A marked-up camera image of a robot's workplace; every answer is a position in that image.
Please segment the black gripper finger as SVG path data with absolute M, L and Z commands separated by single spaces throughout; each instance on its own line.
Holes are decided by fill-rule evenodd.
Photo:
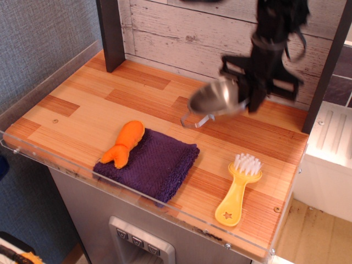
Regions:
M 268 94 L 268 82 L 253 82 L 250 83 L 250 101 L 248 104 L 249 113 L 257 112 L 259 107 L 262 105 L 263 101 L 267 97 Z
M 251 102 L 254 92 L 254 87 L 252 86 L 252 83 L 249 82 L 246 76 L 238 77 L 237 83 L 239 88 L 239 101 L 242 102 L 247 100 L 248 102 Z

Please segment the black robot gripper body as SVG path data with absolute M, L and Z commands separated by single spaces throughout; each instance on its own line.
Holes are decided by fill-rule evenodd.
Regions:
M 221 73 L 246 76 L 249 82 L 268 82 L 268 94 L 276 94 L 289 100 L 296 100 L 298 77 L 288 72 L 282 62 L 282 54 L 287 50 L 287 41 L 265 43 L 252 41 L 250 57 L 223 55 Z

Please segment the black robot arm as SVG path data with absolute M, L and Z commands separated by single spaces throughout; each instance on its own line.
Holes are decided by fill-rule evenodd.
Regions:
M 289 55 L 289 35 L 296 33 L 306 45 L 300 27 L 310 14 L 307 1 L 258 1 L 257 28 L 249 57 L 223 55 L 221 73 L 236 76 L 239 98 L 256 112 L 270 94 L 295 100 L 304 82 L 287 71 L 282 56 Z

